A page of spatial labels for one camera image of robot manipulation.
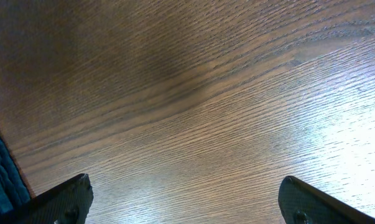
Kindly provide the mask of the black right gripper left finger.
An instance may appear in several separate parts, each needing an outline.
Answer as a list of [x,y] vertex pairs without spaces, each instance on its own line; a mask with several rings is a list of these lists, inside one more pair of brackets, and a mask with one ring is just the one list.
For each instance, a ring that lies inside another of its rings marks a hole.
[[88,174],[78,174],[0,215],[0,224],[85,224],[93,202]]

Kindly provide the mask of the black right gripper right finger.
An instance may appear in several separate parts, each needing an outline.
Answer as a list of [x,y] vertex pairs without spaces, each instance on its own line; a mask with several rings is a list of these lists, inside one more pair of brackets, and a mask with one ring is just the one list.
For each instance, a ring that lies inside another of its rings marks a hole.
[[375,224],[375,218],[291,175],[280,185],[278,204],[286,224]]

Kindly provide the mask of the navy blue shorts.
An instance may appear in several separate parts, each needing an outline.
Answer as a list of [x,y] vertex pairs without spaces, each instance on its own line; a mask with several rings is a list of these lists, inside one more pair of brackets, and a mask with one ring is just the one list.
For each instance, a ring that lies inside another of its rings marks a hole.
[[0,137],[0,216],[30,200],[31,195],[21,173]]

